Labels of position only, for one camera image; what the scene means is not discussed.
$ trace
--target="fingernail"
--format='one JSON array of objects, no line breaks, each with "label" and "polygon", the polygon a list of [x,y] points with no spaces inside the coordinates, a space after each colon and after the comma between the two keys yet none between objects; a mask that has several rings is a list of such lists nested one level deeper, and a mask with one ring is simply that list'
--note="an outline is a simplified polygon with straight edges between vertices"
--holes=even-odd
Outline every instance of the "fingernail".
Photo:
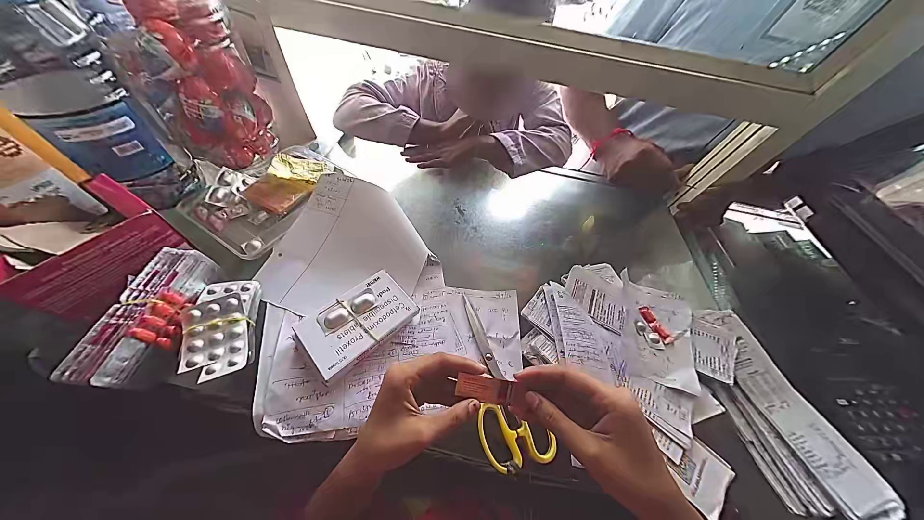
[{"label": "fingernail", "polygon": [[536,394],[536,392],[526,392],[526,404],[529,405],[529,408],[535,408],[539,406],[539,396]]}]

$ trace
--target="metal window frame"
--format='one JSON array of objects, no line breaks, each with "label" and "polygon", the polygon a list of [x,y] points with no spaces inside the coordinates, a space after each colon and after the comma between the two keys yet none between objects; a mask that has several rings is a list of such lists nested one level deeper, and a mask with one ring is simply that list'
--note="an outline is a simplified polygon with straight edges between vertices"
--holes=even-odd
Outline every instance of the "metal window frame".
[{"label": "metal window frame", "polygon": [[277,27],[442,61],[516,63],[549,82],[752,121],[691,171],[673,209],[769,164],[924,46],[920,0],[891,0],[804,74],[411,0],[261,2]]}]

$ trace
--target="medicine box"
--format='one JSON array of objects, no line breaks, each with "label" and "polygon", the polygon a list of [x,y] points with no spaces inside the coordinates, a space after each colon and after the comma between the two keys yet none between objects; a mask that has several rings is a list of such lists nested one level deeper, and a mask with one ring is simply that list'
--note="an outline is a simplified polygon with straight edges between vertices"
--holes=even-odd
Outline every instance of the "medicine box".
[{"label": "medicine box", "polygon": [[324,383],[355,364],[420,312],[384,270],[295,325],[296,339],[317,366]]}]

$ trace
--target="rubber band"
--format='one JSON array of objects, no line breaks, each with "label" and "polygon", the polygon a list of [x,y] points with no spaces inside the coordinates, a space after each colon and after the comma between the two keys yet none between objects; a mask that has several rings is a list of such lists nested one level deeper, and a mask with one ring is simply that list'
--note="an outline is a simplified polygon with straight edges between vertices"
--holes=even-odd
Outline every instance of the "rubber band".
[{"label": "rubber band", "polygon": [[171,303],[167,303],[163,300],[158,300],[157,298],[148,298],[146,300],[129,300],[122,304],[123,305],[134,305],[135,303],[163,303],[164,305],[168,305],[171,308],[174,307]]},{"label": "rubber band", "polygon": [[186,327],[183,329],[183,334],[186,334],[187,332],[193,330],[194,328],[209,327],[212,325],[221,325],[223,323],[234,323],[236,321],[246,321],[253,326],[257,325],[256,322],[254,322],[252,319],[250,319],[247,316],[219,317],[211,321],[206,321],[205,323],[199,323],[197,325],[190,325],[189,327]]}]

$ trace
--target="white box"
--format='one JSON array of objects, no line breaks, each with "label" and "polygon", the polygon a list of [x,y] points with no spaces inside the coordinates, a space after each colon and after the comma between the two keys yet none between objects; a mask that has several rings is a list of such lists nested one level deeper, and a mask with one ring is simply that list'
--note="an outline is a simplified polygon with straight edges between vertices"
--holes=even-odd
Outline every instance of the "white box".
[{"label": "white box", "polygon": [[[352,313],[346,323],[336,329],[322,325],[323,317],[328,313],[344,309],[339,302],[349,303],[356,296],[368,292],[367,289],[375,296],[371,309],[362,314]],[[306,316],[295,325],[294,330],[296,339],[321,372],[324,383],[330,383],[366,351],[387,340],[419,312],[420,307],[382,270],[341,294],[337,302],[319,309],[314,316]]]}]

